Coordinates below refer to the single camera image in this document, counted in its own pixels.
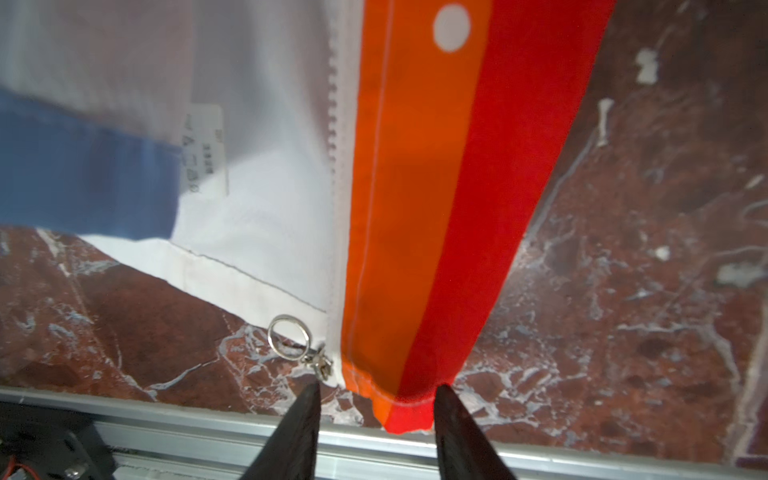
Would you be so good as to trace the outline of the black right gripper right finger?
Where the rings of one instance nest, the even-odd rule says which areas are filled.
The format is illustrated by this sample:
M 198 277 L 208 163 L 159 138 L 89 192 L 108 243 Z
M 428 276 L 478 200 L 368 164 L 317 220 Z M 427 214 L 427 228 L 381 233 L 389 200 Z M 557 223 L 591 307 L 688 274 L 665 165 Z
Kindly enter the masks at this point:
M 440 385 L 434 400 L 438 467 L 443 480 L 515 480 L 454 390 Z

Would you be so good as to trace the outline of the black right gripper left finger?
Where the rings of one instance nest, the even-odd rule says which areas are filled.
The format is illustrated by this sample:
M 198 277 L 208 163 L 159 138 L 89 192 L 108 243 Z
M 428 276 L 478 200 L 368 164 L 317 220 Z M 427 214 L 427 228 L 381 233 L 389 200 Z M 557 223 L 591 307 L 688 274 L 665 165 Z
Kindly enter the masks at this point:
M 296 397 L 241 479 L 314 479 L 320 419 L 320 384 L 314 382 Z

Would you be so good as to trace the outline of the rainbow striped kids jacket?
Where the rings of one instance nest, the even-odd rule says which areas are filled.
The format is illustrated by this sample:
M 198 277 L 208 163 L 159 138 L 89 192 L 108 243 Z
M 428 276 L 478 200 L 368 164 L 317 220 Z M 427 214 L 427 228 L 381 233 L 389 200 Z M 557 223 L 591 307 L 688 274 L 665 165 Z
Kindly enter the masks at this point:
M 433 426 L 578 112 L 610 1 L 5 1 L 1 221 L 302 343 Z

